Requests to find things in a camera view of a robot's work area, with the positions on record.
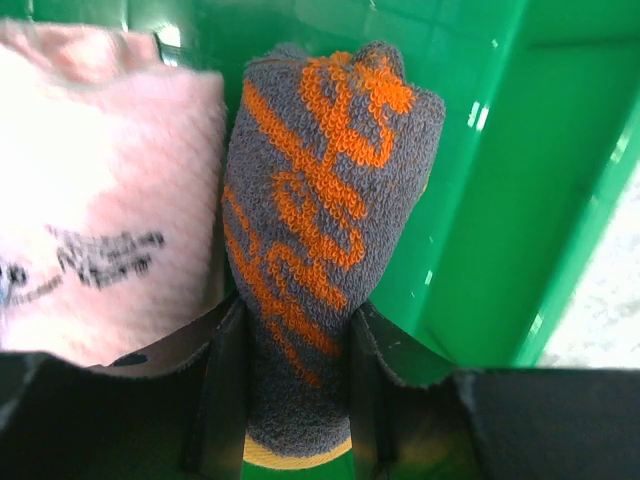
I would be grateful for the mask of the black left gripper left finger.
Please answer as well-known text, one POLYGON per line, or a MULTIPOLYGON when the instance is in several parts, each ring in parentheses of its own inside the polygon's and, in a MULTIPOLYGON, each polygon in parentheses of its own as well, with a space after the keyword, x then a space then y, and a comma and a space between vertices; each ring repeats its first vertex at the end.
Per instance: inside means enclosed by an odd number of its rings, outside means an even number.
POLYGON ((244 310, 231 294, 108 367, 1 357, 5 479, 237 479, 247 422, 244 310))

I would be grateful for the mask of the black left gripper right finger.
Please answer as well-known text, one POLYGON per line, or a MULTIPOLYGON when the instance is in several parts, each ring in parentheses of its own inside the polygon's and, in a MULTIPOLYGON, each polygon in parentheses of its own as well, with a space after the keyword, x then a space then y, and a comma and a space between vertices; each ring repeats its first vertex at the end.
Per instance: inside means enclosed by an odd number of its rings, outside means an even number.
POLYGON ((359 479, 639 475, 635 370, 462 369, 371 304, 351 319, 350 360, 359 479))

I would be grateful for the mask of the orange and grey towel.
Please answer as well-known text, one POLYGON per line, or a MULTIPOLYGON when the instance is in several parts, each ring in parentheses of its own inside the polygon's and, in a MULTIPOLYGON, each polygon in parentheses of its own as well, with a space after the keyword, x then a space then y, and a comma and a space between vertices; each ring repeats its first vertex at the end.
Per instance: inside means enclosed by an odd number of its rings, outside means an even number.
POLYGON ((247 462, 299 470, 350 449, 350 321, 428 185, 445 116, 383 41, 281 44, 247 64, 222 195, 250 336, 247 462))

